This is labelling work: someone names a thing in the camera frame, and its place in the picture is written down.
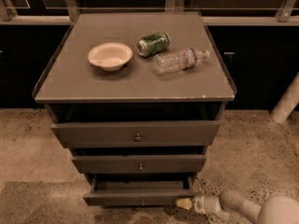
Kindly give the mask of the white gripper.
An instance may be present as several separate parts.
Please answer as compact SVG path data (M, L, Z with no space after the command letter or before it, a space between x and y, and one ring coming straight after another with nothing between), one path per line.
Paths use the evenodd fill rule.
M216 215L221 210L220 199L216 195L196 195L192 198L182 198L176 200L176 206L194 211L202 215Z

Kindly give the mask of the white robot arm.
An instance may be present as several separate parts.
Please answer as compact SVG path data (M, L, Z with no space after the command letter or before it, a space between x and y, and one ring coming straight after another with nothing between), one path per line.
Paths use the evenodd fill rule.
M251 224L299 224L299 202L285 195L274 195L258 205L226 189L220 195L198 194L177 199L176 206L228 223L238 223L245 218Z

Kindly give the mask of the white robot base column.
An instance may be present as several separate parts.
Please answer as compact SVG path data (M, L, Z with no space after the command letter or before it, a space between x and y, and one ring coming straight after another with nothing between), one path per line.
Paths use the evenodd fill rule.
M277 123L284 122L299 104L299 72L288 89L281 96L277 105L271 112L272 119Z

